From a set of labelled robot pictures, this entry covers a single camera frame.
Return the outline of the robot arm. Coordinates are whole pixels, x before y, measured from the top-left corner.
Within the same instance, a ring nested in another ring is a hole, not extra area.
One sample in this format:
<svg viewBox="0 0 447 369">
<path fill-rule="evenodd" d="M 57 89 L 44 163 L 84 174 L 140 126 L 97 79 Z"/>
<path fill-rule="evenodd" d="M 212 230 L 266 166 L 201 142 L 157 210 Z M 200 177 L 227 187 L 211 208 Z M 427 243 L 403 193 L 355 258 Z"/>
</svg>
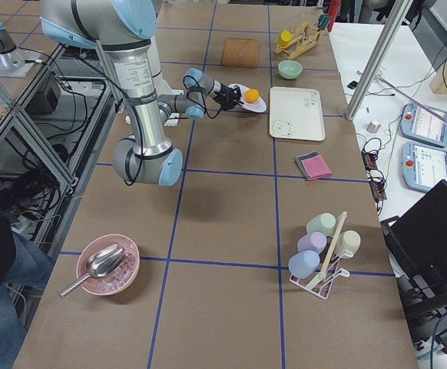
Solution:
<svg viewBox="0 0 447 369">
<path fill-rule="evenodd" d="M 164 123 L 174 113 L 198 120 L 212 98 L 226 111 L 240 103 L 238 87 L 229 87 L 195 68 L 183 77 L 182 95 L 161 94 L 151 68 L 151 43 L 156 32 L 156 12 L 150 1 L 42 1 L 44 34 L 63 45 L 83 49 L 101 47 L 111 66 L 111 82 L 121 93 L 132 134 L 115 149 L 113 166 L 130 185 L 174 185 L 180 177 L 183 155 L 164 133 Z"/>
</svg>

